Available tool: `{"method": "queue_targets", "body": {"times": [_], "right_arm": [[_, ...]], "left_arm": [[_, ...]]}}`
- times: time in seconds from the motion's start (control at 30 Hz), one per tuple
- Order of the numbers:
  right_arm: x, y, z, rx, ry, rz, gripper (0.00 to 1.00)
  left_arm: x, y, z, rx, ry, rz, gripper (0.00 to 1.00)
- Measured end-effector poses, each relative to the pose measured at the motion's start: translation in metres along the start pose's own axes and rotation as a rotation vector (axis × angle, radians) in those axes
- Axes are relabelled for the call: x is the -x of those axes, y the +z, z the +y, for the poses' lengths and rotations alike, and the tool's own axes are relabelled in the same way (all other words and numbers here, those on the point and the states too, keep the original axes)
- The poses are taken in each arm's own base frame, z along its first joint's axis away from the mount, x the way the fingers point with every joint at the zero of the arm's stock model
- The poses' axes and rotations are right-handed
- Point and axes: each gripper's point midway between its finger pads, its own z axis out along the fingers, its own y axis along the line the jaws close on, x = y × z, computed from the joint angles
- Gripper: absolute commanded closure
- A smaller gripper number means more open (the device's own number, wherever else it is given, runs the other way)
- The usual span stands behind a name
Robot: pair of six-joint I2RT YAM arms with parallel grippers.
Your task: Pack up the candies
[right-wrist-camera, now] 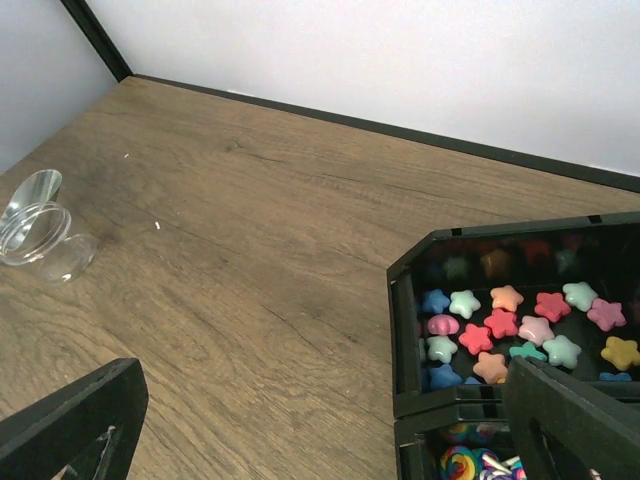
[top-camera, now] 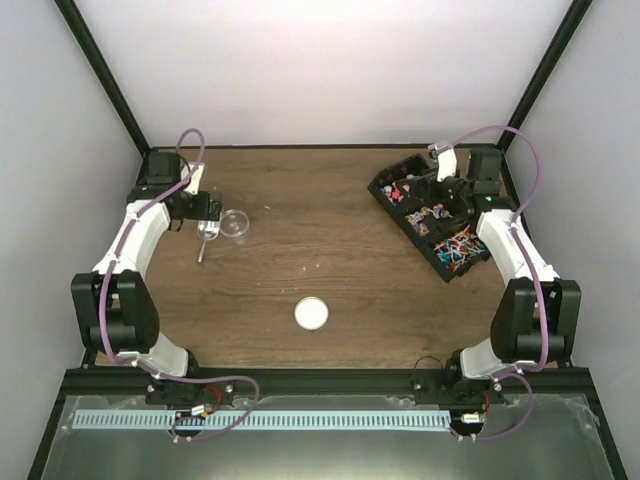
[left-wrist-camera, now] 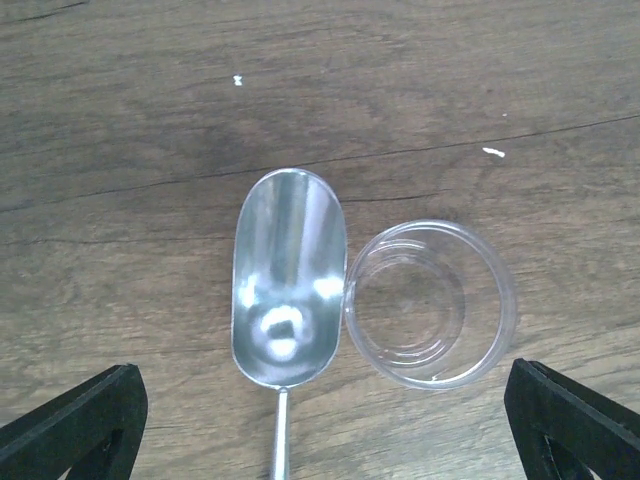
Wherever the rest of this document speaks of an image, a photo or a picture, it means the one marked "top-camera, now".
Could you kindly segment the metal scoop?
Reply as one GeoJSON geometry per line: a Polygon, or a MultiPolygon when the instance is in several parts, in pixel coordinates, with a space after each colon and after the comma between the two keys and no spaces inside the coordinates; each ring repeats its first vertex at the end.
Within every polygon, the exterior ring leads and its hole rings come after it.
{"type": "Polygon", "coordinates": [[[219,234],[219,222],[213,220],[201,220],[197,224],[197,234],[201,240],[201,247],[198,254],[198,263],[204,260],[207,243],[216,239],[219,234]]]}

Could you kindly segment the black three-compartment candy bin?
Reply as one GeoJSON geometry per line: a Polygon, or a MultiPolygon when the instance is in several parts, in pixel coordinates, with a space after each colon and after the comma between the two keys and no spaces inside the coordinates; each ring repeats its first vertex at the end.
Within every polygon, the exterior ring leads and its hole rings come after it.
{"type": "Polygon", "coordinates": [[[443,200],[424,199],[419,188],[410,184],[436,171],[432,161],[414,154],[379,171],[368,191],[440,278],[449,282],[488,260],[490,252],[463,214],[443,200]]]}

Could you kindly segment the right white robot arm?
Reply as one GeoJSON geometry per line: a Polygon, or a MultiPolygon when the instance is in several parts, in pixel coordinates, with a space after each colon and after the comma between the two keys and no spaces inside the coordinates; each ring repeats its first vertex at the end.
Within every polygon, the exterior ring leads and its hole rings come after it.
{"type": "Polygon", "coordinates": [[[581,289],[576,281],[561,279],[542,258],[524,229],[520,210],[502,195],[499,150],[472,149],[466,176],[457,171],[452,146],[433,144],[428,153],[434,166],[412,179],[413,191],[462,214],[505,284],[489,336],[454,352],[445,364],[445,393],[465,403],[509,373],[538,372],[550,362],[568,361],[581,289]]]}

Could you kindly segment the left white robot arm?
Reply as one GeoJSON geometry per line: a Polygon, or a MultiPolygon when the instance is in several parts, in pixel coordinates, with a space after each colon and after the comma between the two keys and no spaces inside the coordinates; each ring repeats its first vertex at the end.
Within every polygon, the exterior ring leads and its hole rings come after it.
{"type": "Polygon", "coordinates": [[[194,354],[175,345],[160,317],[145,277],[161,237],[193,220],[203,243],[220,231],[222,199],[200,186],[205,167],[177,152],[153,152],[143,162],[127,196],[125,217],[104,257],[71,281],[71,295],[85,349],[111,355],[119,366],[140,367],[155,379],[170,379],[181,403],[196,402],[203,377],[194,354]]]}

